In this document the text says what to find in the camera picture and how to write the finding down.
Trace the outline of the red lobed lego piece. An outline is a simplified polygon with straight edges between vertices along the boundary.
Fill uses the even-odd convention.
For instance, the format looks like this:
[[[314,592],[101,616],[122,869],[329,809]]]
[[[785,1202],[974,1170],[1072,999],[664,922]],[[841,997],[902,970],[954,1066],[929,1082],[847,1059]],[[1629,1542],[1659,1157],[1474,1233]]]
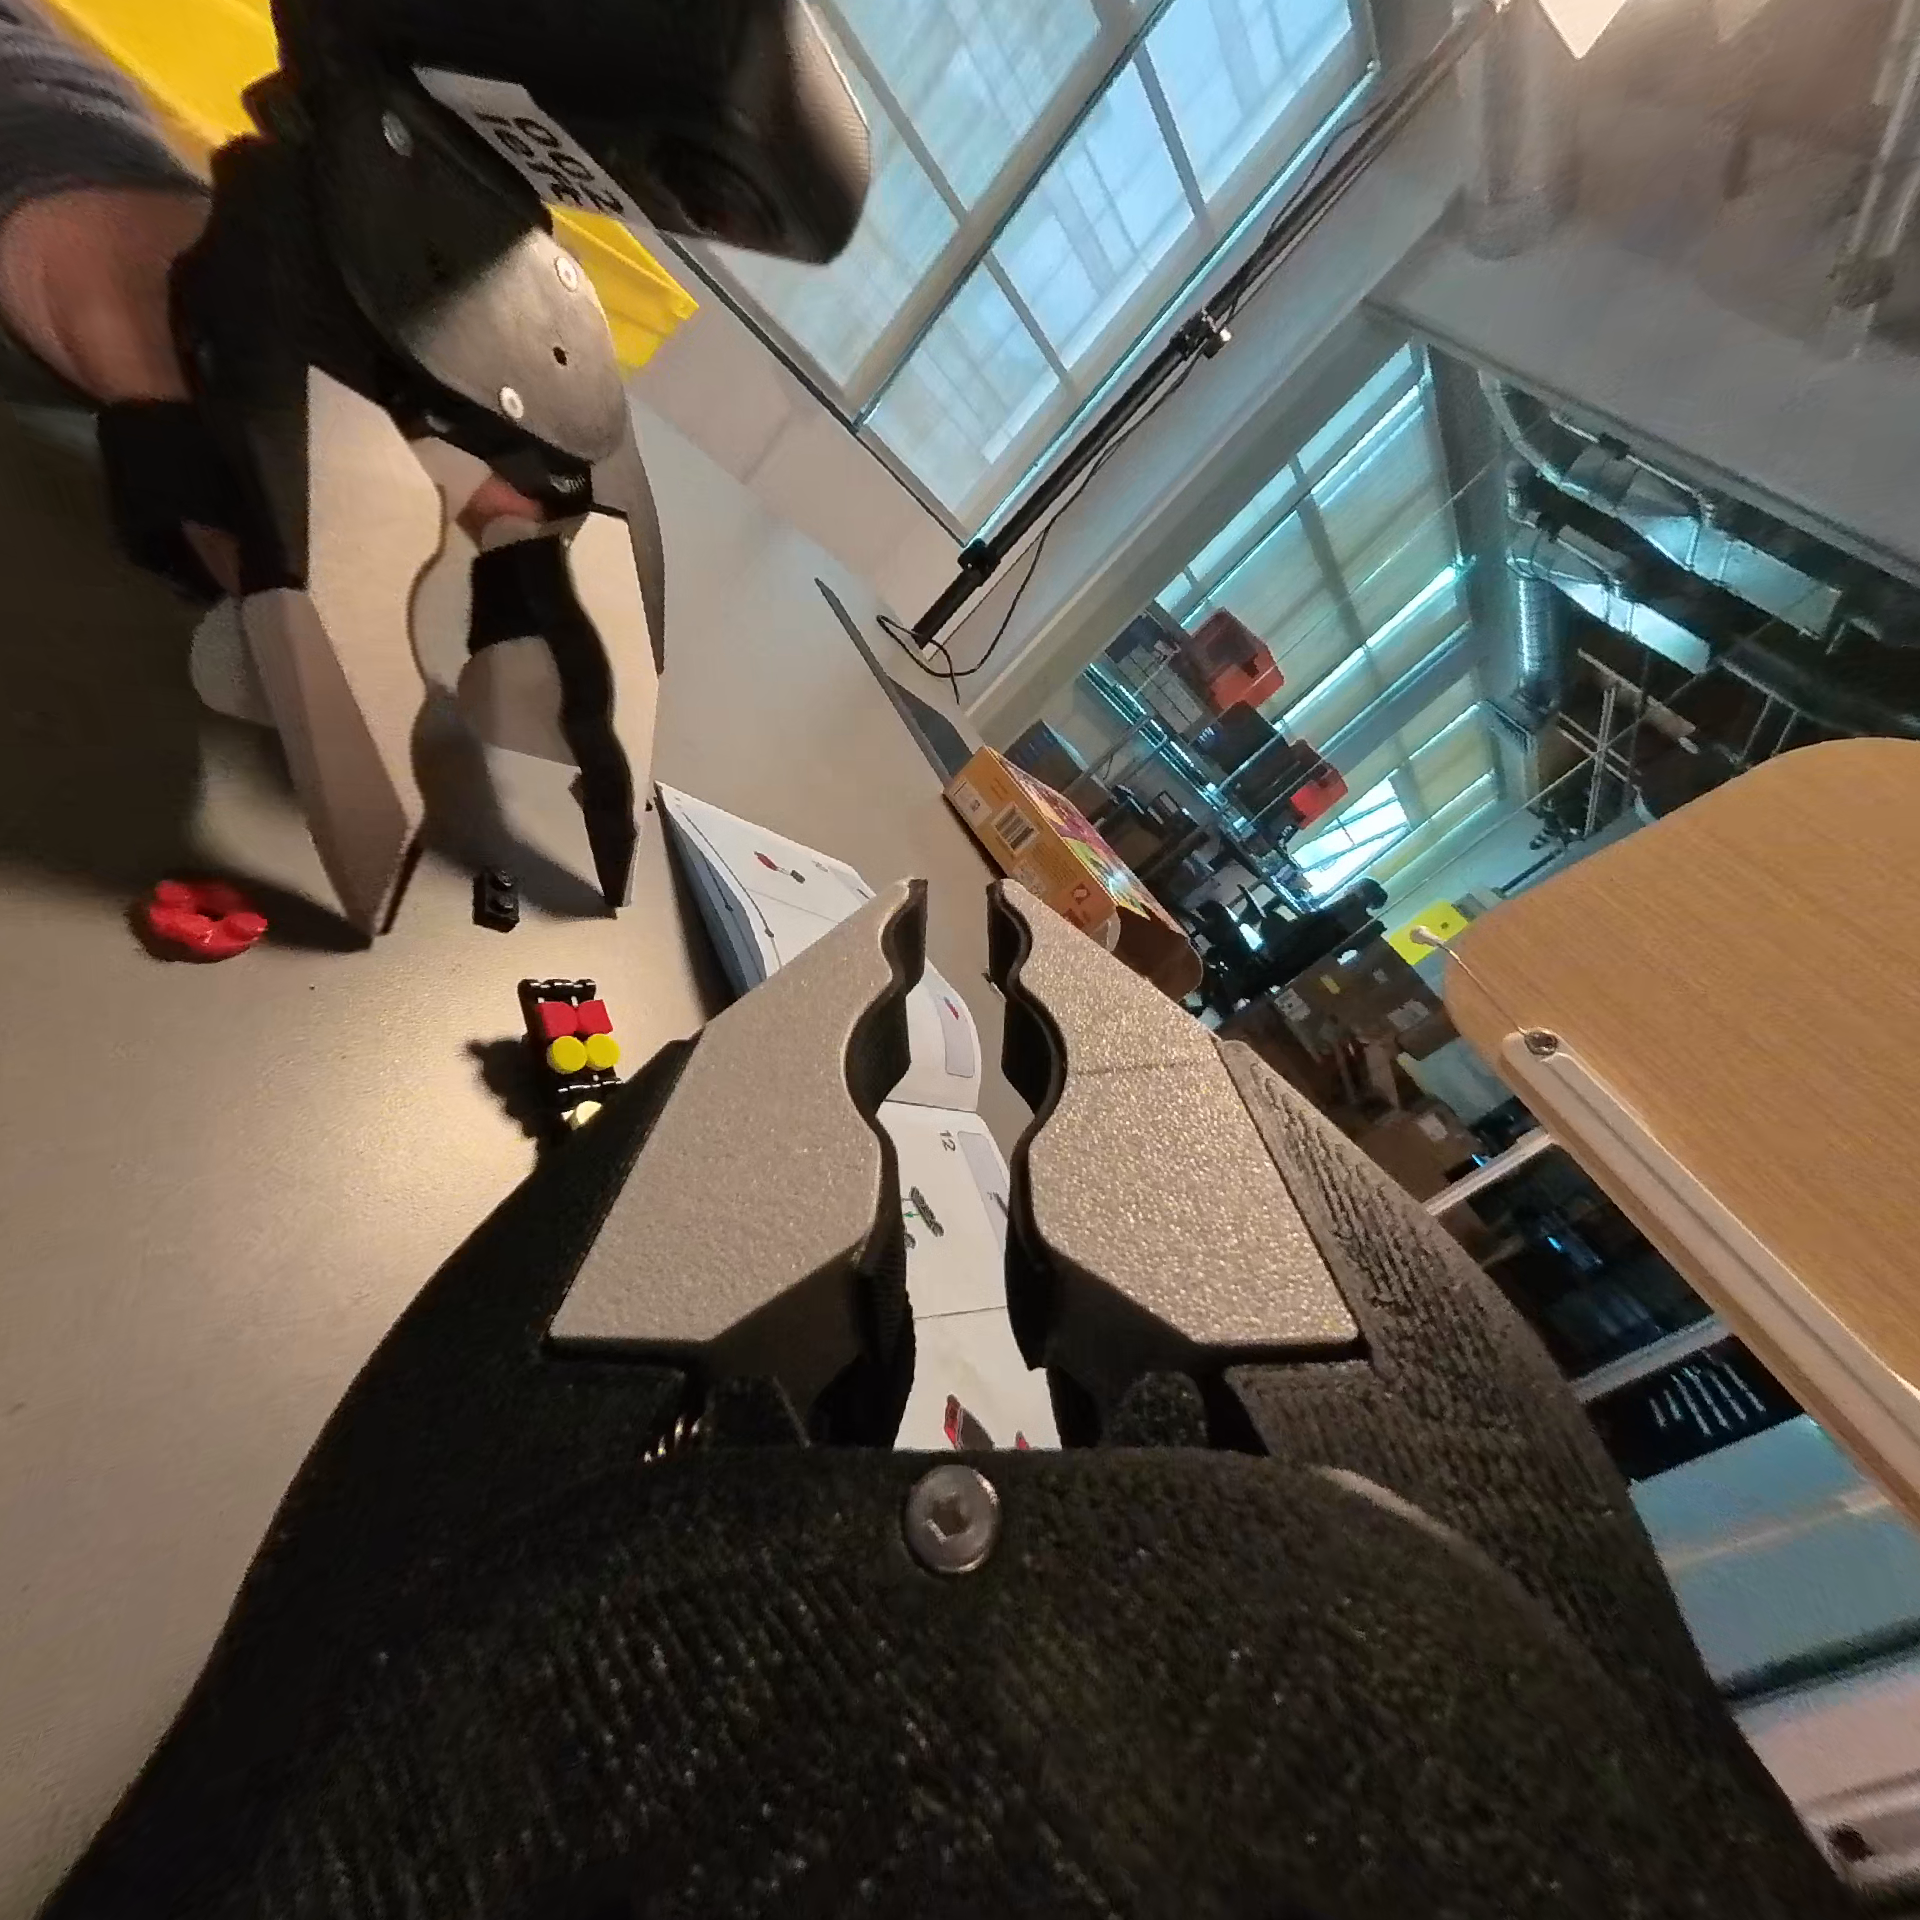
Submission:
[[[162,953],[191,962],[244,956],[269,935],[251,896],[224,880],[158,880],[137,919]]]

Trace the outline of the black office chair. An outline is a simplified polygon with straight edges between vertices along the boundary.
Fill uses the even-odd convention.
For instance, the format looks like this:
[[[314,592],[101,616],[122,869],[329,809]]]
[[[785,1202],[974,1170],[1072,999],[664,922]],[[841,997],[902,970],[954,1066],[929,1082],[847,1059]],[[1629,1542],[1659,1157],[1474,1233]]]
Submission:
[[[1248,922],[1238,922],[1224,903],[1205,903],[1201,909],[1201,929],[1209,943],[1204,1009],[1229,1017],[1244,1003],[1279,992],[1311,965],[1365,946],[1382,930],[1379,909],[1385,899],[1382,883],[1359,880],[1337,899],[1298,916],[1262,916],[1261,946],[1247,939]]]

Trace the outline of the silver ventilation duct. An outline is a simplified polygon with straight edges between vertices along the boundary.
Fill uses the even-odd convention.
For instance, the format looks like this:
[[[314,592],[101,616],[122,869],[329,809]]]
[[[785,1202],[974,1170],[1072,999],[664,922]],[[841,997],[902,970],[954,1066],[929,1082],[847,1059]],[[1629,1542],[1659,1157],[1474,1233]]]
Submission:
[[[1504,562],[1501,587],[1505,587],[1505,625],[1515,650],[1511,685],[1501,702],[1517,725],[1539,735],[1567,699],[1567,619],[1571,605],[1554,583],[1517,562]]]

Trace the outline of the yellow plastic bin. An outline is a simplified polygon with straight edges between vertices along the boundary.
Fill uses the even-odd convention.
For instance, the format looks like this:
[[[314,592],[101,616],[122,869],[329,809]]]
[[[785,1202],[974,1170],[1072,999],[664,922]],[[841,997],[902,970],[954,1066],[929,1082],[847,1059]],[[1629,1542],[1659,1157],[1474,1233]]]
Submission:
[[[142,99],[162,146],[201,180],[214,152],[254,129],[244,95],[277,57],[271,2],[32,2],[78,52]],[[642,367],[697,315],[697,300],[605,215],[549,207],[589,275],[622,372]]]

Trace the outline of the black stand pole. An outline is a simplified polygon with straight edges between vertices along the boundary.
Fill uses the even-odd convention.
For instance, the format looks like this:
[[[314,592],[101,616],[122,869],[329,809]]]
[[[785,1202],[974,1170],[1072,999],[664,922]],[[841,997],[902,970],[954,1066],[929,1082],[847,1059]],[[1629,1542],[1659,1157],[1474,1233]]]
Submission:
[[[984,593],[1021,542],[1051,526],[1118,445],[1179,387],[1179,380],[1195,366],[1227,350],[1239,309],[1317,232],[1339,197],[1402,129],[1415,123],[1444,82],[1458,73],[1469,52],[1489,37],[1504,12],[1505,2],[1459,2],[1454,9],[1431,52],[1415,60],[1401,80],[1379,87],[1359,107],[1359,116],[1335,135],[1328,153],[1315,159],[1305,183],[1267,222],[1255,247],[1235,266],[1212,300],[1197,305],[1074,443],[957,555],[957,573],[934,603],[908,627],[884,616],[881,627],[889,637],[915,653],[937,649],[945,639],[949,625]]]

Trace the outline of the large cardboard box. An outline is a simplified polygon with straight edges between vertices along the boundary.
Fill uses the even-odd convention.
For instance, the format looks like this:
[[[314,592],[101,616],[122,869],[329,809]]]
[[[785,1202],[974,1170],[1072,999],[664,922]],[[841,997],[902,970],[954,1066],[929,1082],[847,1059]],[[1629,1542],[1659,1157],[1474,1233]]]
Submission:
[[[1379,1045],[1422,1062],[1459,1033],[1438,987],[1388,943],[1325,956],[1278,992],[1278,1012],[1308,1053]]]

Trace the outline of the person's left hand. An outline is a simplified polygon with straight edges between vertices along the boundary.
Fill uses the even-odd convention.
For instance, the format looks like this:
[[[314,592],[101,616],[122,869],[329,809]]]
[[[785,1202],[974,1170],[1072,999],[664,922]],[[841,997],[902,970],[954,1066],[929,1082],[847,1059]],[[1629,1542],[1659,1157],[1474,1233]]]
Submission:
[[[69,187],[17,206],[2,219],[5,332],[89,399],[189,399],[172,272],[205,217],[191,187]]]

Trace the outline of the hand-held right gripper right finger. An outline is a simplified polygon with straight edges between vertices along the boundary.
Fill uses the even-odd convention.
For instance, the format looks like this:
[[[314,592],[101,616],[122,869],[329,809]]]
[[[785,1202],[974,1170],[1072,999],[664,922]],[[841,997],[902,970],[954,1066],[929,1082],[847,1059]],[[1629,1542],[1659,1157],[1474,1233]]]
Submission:
[[[1009,1170],[1005,1306],[1055,1373],[1352,1357],[1359,1329],[1212,1029],[1014,880],[985,896]]]

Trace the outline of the large grid window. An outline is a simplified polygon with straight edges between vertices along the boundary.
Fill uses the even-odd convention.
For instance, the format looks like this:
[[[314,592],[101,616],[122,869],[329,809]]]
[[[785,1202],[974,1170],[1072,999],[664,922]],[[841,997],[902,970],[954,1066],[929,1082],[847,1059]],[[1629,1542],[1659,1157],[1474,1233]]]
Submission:
[[[1365,95],[1364,2],[814,2],[872,135],[832,266],[682,242],[971,537]]]

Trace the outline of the metal shelf with red crates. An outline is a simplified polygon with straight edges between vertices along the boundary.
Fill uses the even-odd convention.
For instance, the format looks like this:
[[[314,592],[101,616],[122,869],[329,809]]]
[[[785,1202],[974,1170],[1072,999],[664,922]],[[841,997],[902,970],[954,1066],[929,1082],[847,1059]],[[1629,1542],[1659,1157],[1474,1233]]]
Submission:
[[[1308,909],[1298,852],[1348,779],[1278,715],[1284,672],[1232,612],[1151,605],[1068,685],[1048,782],[1172,910],[1201,899]]]

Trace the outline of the lego instruction booklet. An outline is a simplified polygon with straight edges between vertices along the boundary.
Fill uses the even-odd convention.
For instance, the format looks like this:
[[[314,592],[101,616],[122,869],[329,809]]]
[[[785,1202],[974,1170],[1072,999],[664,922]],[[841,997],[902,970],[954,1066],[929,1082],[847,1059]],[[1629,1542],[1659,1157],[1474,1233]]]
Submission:
[[[675,785],[659,785],[659,810],[734,995],[754,992],[874,899],[848,863]],[[1048,1383],[1027,1365],[1004,1296],[1012,1170],[979,1117],[979,1030],[934,962],[902,1009],[908,1067],[881,1105],[899,1162],[917,1333],[898,1442],[1051,1452],[1059,1433]]]

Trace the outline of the wooden book stand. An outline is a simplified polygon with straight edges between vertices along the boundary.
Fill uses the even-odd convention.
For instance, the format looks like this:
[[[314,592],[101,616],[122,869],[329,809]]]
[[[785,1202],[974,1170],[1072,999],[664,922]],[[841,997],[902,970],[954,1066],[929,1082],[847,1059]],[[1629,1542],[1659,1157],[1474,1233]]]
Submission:
[[[1917,743],[1772,757],[1438,953],[1454,1030],[1917,1519]]]

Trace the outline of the person's left forearm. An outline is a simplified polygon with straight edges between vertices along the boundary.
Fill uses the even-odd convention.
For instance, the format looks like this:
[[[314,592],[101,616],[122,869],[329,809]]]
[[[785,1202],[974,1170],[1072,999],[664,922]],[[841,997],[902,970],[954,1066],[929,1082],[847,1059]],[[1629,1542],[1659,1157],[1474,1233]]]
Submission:
[[[2,2],[2,215],[85,187],[204,195],[107,60]]]

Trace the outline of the colourful lego box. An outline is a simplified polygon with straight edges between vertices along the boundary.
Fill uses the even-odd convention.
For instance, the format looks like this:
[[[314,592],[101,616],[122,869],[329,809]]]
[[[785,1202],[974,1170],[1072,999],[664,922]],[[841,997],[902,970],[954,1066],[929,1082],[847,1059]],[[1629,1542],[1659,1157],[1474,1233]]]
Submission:
[[[1168,997],[1201,995],[1204,956],[1189,930],[1072,800],[991,749],[971,753],[944,795],[1004,877]]]

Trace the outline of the dark flat stand base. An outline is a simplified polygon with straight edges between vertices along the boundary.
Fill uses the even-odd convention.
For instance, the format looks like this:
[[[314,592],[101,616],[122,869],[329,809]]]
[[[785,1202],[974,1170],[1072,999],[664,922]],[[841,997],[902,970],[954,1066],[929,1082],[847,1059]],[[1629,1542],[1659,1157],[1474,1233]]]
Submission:
[[[838,625],[851,639],[858,657],[867,663],[869,673],[877,680],[889,706],[899,717],[899,725],[912,735],[919,753],[934,767],[937,779],[949,785],[962,773],[969,760],[979,750],[977,727],[967,719],[962,712],[929,699],[915,685],[898,680],[884,657],[872,645],[872,633],[851,616],[842,596],[824,579],[814,579],[824,593],[825,609],[835,615]]]

